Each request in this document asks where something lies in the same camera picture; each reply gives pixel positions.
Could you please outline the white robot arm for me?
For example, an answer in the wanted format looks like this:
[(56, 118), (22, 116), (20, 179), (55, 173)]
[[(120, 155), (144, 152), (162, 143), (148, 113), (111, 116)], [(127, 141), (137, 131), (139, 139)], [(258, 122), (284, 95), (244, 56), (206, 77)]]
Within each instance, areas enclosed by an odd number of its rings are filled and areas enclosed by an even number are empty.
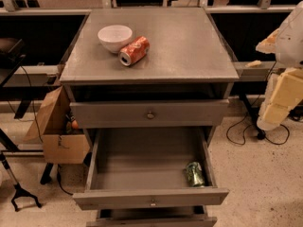
[(269, 77), (257, 125), (264, 131), (277, 128), (303, 100), (303, 2), (300, 2), (280, 27), (258, 43), (256, 50), (274, 53), (286, 67), (280, 75)]

